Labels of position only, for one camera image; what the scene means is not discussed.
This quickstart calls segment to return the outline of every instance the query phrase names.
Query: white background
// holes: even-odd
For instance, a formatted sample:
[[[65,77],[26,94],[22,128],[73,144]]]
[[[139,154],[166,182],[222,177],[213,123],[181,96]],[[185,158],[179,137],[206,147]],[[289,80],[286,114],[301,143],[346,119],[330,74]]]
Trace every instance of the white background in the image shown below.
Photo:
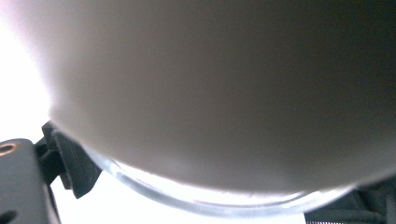
[[[48,97],[31,56],[0,18],[0,142],[27,138],[35,143],[42,137],[41,126],[49,119]],[[59,178],[52,187],[63,224],[304,223],[303,214],[244,221],[197,216],[148,200],[105,172],[92,192],[79,200],[63,189]]]

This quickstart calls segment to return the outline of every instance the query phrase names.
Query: clear plastic rim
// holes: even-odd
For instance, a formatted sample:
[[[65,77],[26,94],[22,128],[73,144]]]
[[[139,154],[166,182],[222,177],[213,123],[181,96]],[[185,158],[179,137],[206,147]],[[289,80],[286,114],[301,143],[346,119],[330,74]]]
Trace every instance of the clear plastic rim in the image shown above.
[[[314,192],[299,194],[281,203],[266,203],[252,205],[228,205],[219,203],[205,203],[199,201],[185,201],[167,195],[159,189],[128,176],[119,164],[104,155],[91,149],[85,148],[91,159],[103,170],[115,176],[121,183],[133,189],[137,193],[168,206],[195,214],[209,217],[232,217],[232,218],[254,218],[254,217],[275,217],[298,213],[305,213],[319,208],[327,203],[331,203],[354,189],[354,186],[339,187],[334,189],[324,189]]]

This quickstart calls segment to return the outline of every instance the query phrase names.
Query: hole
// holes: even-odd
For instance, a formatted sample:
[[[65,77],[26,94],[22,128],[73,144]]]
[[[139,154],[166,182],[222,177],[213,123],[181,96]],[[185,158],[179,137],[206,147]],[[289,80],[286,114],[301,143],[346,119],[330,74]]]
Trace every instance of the hole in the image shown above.
[[[0,146],[0,156],[11,153],[12,151],[15,150],[15,148],[17,148],[17,145],[15,144],[4,144]]]
[[[7,211],[0,215],[0,224],[8,224],[17,216],[16,211]]]

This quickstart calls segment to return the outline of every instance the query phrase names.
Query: transparent rim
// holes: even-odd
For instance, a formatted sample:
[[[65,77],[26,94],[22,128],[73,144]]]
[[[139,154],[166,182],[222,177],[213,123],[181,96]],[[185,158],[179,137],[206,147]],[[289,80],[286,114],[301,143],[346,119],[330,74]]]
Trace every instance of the transparent rim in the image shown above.
[[[125,169],[122,169],[124,165],[114,159],[101,155],[91,149],[85,148],[85,150],[100,168],[115,176],[120,182],[137,193],[158,203],[210,217],[274,217],[304,213],[331,203],[354,189],[354,186],[346,186],[313,192],[299,192],[294,193],[295,197],[280,202],[244,205],[186,200],[178,198],[175,195],[170,195],[158,187],[153,187],[141,178],[131,176]]]

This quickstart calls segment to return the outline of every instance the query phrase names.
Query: white surface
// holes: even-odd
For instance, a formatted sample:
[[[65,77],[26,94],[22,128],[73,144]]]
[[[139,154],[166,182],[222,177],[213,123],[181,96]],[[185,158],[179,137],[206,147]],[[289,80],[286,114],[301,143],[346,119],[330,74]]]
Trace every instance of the white surface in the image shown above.
[[[35,64],[1,21],[0,49],[0,142],[12,138],[36,142],[42,137],[41,126],[49,119],[47,96],[36,76]],[[63,224],[304,223],[303,214],[244,221],[200,217],[150,201],[105,172],[92,192],[79,200],[72,191],[63,189],[59,178],[52,187]]]

